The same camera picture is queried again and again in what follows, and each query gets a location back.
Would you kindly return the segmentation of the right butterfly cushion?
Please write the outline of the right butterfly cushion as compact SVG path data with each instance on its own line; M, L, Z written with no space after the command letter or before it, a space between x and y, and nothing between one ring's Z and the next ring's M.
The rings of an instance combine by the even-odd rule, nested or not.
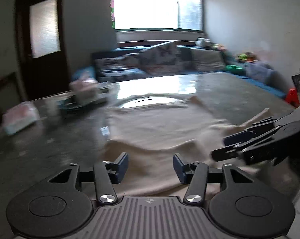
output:
M175 40L141 50L139 59L141 69L153 77L178 74L184 70L181 51Z

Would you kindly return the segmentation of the green bowl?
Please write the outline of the green bowl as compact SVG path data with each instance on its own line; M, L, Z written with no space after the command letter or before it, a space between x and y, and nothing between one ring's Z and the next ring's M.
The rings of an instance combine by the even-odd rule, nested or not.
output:
M242 66L237 66L237 65L227 65L226 71L228 71L232 74L238 74L238 75L245 73L245 69Z

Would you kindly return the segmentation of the red plastic stool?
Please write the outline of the red plastic stool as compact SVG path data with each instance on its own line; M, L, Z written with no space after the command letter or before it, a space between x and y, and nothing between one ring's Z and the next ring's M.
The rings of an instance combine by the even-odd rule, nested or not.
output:
M286 97L285 97L285 101L292 105L295 108L298 108L300 106L300 101L299 101L299 97L298 97L298 93L297 90L295 88L291 88Z

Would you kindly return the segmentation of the window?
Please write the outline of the window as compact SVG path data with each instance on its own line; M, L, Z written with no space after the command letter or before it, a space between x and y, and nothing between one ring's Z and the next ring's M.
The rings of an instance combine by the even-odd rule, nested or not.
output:
M110 8L118 31L203 30L203 0L110 0Z

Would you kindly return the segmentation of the pink tissue pack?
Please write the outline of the pink tissue pack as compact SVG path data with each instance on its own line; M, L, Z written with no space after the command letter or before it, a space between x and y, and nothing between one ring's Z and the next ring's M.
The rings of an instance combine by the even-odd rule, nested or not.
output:
M40 119L36 106L31 101L24 101L3 115L3 129L7 135L14 135Z

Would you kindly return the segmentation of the dark wooden door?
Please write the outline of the dark wooden door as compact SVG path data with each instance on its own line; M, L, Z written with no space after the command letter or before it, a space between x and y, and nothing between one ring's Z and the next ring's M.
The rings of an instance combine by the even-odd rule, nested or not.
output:
M15 39L28 100L68 89L62 0L15 0Z

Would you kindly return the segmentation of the butterfly cushion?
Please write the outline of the butterfly cushion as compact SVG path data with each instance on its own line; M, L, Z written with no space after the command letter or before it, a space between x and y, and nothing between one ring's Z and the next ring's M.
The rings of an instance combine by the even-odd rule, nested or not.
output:
M129 53L114 58L96 59L95 66L96 77L100 83L116 83L151 77L141 69L141 63L137 53Z
M178 74L184 70L181 51L175 40L141 50L139 59L141 69L153 77Z

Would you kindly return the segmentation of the left butterfly cushion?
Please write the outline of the left butterfly cushion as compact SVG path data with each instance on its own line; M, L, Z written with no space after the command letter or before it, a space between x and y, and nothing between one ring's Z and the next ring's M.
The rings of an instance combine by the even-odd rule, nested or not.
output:
M137 53L129 53L114 58L96 59L95 66L96 77L100 83L116 83L151 77L141 69L141 63Z

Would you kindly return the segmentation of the plush toys pile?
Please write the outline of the plush toys pile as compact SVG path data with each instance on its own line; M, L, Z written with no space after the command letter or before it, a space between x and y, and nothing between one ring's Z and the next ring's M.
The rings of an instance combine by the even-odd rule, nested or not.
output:
M238 63L254 63L258 61L257 55L252 52L231 53L224 45L213 43L208 38L197 38L195 45L203 49L221 52L224 60L228 62L235 61Z

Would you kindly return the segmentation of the grey cushion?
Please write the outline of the grey cushion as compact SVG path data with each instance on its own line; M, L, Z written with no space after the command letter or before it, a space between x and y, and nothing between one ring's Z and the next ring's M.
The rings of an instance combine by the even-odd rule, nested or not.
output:
M190 49L194 68L201 72L224 70L224 63L220 51L205 49Z

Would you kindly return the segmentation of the blue sofa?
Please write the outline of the blue sofa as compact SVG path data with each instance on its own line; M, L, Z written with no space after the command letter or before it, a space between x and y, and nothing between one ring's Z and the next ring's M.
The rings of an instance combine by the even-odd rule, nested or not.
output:
M285 99L286 94L274 88L276 71L257 61L243 65L229 64L224 51L216 48L178 45L175 40L153 46L118 48L96 52L93 64L80 68L72 81L87 73L98 82L115 83L167 75L226 72Z

